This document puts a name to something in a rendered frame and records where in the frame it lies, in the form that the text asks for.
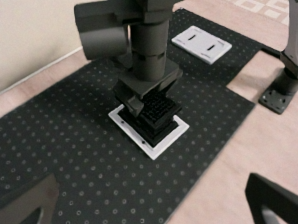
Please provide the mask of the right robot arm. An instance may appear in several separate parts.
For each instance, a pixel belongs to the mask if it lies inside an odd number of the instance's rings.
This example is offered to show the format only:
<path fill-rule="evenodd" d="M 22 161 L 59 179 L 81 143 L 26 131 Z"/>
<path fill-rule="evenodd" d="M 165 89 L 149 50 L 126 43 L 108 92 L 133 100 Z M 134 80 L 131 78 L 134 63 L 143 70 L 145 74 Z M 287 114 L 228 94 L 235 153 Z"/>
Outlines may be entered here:
<path fill-rule="evenodd" d="M 173 5 L 185 1 L 106 0 L 75 5 L 74 24 L 86 62 L 107 59 L 109 67 L 125 70 L 112 58 L 126 55 L 127 27 L 133 52 L 143 58 L 161 55 L 166 49 Z M 278 115 L 284 113 L 298 92 L 298 0 L 287 1 L 288 39 L 280 52 L 285 66 L 258 100 Z"/>

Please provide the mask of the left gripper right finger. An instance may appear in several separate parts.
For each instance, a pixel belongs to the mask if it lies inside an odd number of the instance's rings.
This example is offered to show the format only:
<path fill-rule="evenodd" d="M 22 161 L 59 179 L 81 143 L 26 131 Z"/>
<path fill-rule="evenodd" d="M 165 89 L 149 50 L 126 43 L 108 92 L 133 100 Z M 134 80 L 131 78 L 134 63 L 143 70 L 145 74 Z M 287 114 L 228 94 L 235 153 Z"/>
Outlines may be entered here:
<path fill-rule="evenodd" d="M 298 224 L 298 194 L 257 173 L 250 172 L 244 195 L 254 224 Z"/>

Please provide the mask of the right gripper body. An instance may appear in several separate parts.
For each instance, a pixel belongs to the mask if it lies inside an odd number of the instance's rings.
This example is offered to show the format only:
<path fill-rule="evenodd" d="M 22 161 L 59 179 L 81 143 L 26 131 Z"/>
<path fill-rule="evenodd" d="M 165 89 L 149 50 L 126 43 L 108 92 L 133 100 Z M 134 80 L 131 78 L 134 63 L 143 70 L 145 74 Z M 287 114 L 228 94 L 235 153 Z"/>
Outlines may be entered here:
<path fill-rule="evenodd" d="M 152 89 L 160 92 L 182 75 L 179 66 L 165 58 L 166 49 L 159 56 L 145 56 L 126 48 L 126 55 L 113 57 L 125 70 L 117 75 L 118 83 L 112 91 L 123 101 L 129 103 L 135 97 L 139 100 Z M 129 90 L 132 92 L 130 92 Z"/>

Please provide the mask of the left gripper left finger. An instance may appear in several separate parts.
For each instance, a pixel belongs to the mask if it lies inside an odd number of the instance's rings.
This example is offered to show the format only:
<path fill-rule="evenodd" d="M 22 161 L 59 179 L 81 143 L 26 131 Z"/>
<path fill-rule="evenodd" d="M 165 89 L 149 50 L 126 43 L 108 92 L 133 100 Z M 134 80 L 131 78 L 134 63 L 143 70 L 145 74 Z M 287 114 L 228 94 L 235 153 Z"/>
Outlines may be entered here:
<path fill-rule="evenodd" d="M 50 224 L 59 196 L 54 173 L 45 173 L 0 198 L 0 224 Z"/>

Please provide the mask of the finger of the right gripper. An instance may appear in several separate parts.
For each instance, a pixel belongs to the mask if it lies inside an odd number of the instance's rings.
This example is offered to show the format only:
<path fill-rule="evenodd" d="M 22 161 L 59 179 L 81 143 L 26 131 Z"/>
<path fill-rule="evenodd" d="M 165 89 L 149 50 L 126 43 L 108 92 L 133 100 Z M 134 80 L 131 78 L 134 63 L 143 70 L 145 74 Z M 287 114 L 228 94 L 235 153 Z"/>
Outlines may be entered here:
<path fill-rule="evenodd" d="M 114 93 L 114 92 L 113 92 Z M 115 94 L 115 93 L 114 93 Z M 116 95 L 116 94 L 115 94 Z M 116 95 L 127 107 L 127 109 L 129 110 L 129 112 L 131 113 L 132 116 L 134 116 L 135 118 L 137 118 L 137 116 L 139 115 L 140 111 L 142 110 L 144 104 L 142 104 L 138 99 L 134 98 L 132 101 L 130 101 L 129 103 L 126 103 L 125 101 L 123 101 L 118 95 Z"/>
<path fill-rule="evenodd" d="M 182 75 L 179 77 L 179 78 L 177 78 L 176 80 L 174 80 L 172 83 L 170 83 L 167 87 L 165 87 L 163 90 L 161 90 L 163 93 L 167 93 L 169 90 L 170 90 L 170 88 L 180 79 L 182 77 Z"/>

